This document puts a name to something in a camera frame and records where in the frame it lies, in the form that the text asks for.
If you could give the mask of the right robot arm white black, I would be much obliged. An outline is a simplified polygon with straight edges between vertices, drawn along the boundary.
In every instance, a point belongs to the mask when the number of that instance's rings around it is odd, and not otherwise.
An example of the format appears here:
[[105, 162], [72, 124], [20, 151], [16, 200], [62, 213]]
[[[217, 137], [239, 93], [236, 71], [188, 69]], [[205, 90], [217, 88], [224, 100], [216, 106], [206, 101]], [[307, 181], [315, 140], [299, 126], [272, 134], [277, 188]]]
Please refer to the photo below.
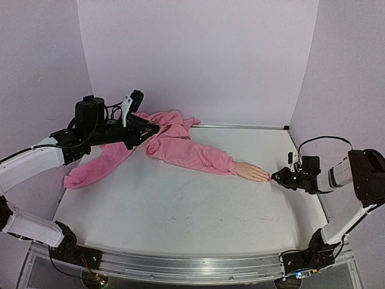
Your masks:
[[321, 270], [334, 264], [348, 234], [373, 210], [384, 205], [384, 157], [376, 150], [350, 150], [348, 155], [326, 172], [318, 156], [289, 153], [288, 166], [273, 173], [272, 179], [286, 189], [308, 194], [328, 194], [352, 185], [354, 199], [323, 228], [315, 231], [307, 249], [280, 254], [284, 276]]

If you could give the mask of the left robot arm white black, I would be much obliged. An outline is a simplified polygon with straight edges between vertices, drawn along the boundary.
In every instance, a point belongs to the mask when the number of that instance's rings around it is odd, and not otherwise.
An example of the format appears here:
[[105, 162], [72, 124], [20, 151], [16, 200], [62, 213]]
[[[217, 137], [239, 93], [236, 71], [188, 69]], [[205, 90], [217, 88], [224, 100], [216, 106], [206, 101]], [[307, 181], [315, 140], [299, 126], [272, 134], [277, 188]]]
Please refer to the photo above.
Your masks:
[[86, 96], [76, 103], [75, 116], [67, 128], [2, 159], [1, 232], [57, 248], [68, 263], [79, 261], [81, 249], [73, 243], [76, 235], [67, 225], [24, 213], [6, 200], [5, 195], [42, 172], [66, 166], [90, 154], [93, 146], [123, 143], [130, 150], [158, 133], [158, 125], [135, 116], [143, 97], [138, 90], [125, 97], [115, 105], [121, 115], [113, 119], [102, 98]]

